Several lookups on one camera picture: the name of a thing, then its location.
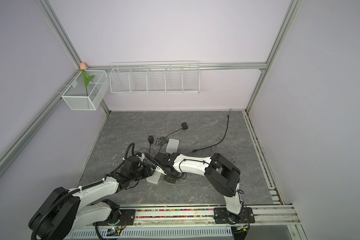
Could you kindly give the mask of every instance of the wire basket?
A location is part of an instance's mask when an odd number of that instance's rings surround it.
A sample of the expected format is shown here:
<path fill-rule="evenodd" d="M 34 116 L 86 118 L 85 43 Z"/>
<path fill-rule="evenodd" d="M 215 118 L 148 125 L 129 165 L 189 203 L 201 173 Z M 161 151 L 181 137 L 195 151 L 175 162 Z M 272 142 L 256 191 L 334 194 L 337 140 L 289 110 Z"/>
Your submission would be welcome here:
<path fill-rule="evenodd" d="M 198 64 L 113 67 L 109 74 L 114 94 L 199 93 Z"/>
<path fill-rule="evenodd" d="M 88 83 L 87 91 L 80 73 L 61 95 L 72 110 L 96 110 L 109 88 L 106 71 L 86 70 L 85 73 L 88 77 L 95 75 Z"/>

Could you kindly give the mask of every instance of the robotic arm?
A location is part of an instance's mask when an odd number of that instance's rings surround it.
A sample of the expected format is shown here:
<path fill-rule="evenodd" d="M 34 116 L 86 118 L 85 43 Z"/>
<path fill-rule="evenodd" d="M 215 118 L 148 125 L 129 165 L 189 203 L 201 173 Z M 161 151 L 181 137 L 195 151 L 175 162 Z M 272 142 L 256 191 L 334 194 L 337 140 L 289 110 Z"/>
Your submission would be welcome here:
<path fill-rule="evenodd" d="M 152 163 L 143 163 L 145 158 Z M 36 235 L 43 240 L 62 240 L 70 231 L 94 222 L 108 221 L 116 225 L 125 222 L 126 225 L 127 219 L 122 219 L 119 205 L 111 200 L 88 204 L 126 189 L 131 181 L 147 179 L 149 182 L 157 182 L 161 174 L 165 175 L 164 180 L 168 182 L 181 179 L 186 172 L 205 175 L 213 187 L 224 195 L 226 209 L 239 217 L 242 209 L 240 170 L 220 154 L 188 157 L 179 153 L 170 156 L 158 153 L 153 158 L 148 154 L 137 153 L 129 156 L 122 164 L 120 172 L 115 172 L 116 168 L 98 182 L 75 189 L 55 189 L 29 221 L 28 226 L 33 230 L 31 240 L 35 240 Z M 219 168 L 222 168 L 221 173 L 217 172 Z"/>

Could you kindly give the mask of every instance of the gray rectangular device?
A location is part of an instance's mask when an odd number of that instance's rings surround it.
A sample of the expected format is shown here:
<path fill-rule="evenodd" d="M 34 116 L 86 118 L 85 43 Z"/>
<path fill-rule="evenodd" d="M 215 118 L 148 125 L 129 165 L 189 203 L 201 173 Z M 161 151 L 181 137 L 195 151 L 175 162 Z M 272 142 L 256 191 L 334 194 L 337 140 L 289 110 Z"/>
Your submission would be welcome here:
<path fill-rule="evenodd" d="M 167 149 L 165 150 L 167 153 L 177 152 L 177 148 L 179 147 L 179 141 L 177 139 L 170 138 L 167 144 Z"/>

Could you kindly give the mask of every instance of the black mounting plate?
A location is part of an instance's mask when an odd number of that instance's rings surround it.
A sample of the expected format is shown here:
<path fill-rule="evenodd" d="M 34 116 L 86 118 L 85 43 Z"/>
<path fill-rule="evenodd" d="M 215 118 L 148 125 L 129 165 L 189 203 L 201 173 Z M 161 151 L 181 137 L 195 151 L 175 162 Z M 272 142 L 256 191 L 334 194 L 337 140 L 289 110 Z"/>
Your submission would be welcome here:
<path fill-rule="evenodd" d="M 125 225 L 125 218 L 127 219 L 127 225 L 133 225 L 133 222 L 135 220 L 135 212 L 136 210 L 135 209 L 120 209 L 120 212 L 121 212 L 121 215 L 120 215 L 120 222 L 118 222 L 116 224 L 116 226 L 124 226 Z M 99 222 L 98 225 L 99 226 L 110 226 L 108 224 L 109 222 L 108 221 L 103 221 L 103 222 Z"/>
<path fill-rule="evenodd" d="M 228 217 L 234 216 L 239 221 L 237 223 L 254 223 L 254 216 L 253 211 L 250 207 L 242 207 L 241 211 L 238 215 L 234 215 L 233 213 L 229 212 L 225 207 L 216 207 L 213 209 L 215 215 L 214 219 L 216 224 L 235 224 L 233 223 Z"/>

